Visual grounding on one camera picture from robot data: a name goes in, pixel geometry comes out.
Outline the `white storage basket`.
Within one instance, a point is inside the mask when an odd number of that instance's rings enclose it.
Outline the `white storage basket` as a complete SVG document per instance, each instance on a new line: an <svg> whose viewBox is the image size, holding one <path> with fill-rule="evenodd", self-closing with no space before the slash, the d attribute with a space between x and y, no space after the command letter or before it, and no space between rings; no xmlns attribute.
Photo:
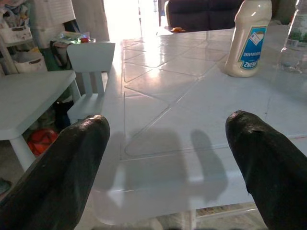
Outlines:
<svg viewBox="0 0 307 230"><path fill-rule="evenodd" d="M31 30L26 25L0 29L0 36L6 44L17 43L32 38Z"/></svg>
<svg viewBox="0 0 307 230"><path fill-rule="evenodd" d="M47 72L45 59L39 52L17 52L12 59L19 73Z"/></svg>

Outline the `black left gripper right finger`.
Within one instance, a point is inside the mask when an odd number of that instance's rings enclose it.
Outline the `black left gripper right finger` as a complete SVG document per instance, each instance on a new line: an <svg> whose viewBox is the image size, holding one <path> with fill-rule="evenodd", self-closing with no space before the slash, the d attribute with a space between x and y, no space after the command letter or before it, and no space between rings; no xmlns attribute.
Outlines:
<svg viewBox="0 0 307 230"><path fill-rule="evenodd" d="M253 113L232 113L225 132L268 229L307 230L307 156Z"/></svg>

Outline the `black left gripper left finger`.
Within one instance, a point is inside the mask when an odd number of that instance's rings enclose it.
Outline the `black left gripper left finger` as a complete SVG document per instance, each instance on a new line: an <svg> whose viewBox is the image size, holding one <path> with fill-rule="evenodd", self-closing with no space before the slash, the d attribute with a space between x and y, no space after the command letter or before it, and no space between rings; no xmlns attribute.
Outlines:
<svg viewBox="0 0 307 230"><path fill-rule="evenodd" d="M0 230L74 230L109 137L102 115L62 130L0 201Z"/></svg>

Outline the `red orange ball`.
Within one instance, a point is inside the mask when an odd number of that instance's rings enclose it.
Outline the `red orange ball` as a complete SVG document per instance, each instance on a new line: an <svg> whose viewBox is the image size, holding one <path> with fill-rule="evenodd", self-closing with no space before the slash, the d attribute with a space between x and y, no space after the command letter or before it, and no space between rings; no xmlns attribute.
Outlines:
<svg viewBox="0 0 307 230"><path fill-rule="evenodd" d="M57 139L58 134L48 128L34 131L27 139L28 147L36 156L40 156Z"/></svg>

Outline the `Heinz mayonnaise squeeze bottle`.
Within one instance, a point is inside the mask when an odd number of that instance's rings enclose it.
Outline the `Heinz mayonnaise squeeze bottle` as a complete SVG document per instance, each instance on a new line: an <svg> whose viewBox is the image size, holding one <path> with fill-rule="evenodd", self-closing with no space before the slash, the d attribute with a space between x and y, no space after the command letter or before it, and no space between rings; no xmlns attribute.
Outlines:
<svg viewBox="0 0 307 230"><path fill-rule="evenodd" d="M259 69L262 45L272 18L271 0L244 0L235 16L235 29L225 71L251 77Z"/></svg>

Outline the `dark sofa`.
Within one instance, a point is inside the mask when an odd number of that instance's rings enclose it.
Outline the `dark sofa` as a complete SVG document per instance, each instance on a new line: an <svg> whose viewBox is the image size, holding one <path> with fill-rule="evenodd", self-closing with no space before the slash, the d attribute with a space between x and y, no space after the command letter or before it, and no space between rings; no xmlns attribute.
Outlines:
<svg viewBox="0 0 307 230"><path fill-rule="evenodd" d="M244 0L169 0L170 27L187 32L231 29Z"/></svg>

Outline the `light blue plastic kids table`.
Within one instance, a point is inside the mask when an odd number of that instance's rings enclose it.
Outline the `light blue plastic kids table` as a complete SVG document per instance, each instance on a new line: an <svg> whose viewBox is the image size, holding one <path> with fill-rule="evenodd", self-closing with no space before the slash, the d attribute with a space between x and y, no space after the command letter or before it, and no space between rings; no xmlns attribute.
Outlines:
<svg viewBox="0 0 307 230"><path fill-rule="evenodd" d="M35 161L23 133L64 93L80 98L73 70L32 72L0 78L0 141L8 140L24 171Z"/></svg>

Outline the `light blue plastic chair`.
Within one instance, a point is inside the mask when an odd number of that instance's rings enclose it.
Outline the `light blue plastic chair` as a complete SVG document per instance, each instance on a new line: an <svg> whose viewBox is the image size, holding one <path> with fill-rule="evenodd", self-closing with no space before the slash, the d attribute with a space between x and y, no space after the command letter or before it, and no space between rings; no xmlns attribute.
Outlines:
<svg viewBox="0 0 307 230"><path fill-rule="evenodd" d="M72 69L81 74L85 90L85 94L67 112L71 124L101 113L105 94L103 76L108 76L111 70L115 45L112 42L96 42L68 46Z"/></svg>

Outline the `clear plastic water bottle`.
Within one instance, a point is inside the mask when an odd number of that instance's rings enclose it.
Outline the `clear plastic water bottle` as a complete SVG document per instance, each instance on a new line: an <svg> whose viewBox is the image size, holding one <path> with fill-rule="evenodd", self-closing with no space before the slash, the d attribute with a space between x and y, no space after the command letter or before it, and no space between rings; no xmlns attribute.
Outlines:
<svg viewBox="0 0 307 230"><path fill-rule="evenodd" d="M279 57L279 68L307 73L307 0L297 0L287 39Z"/></svg>

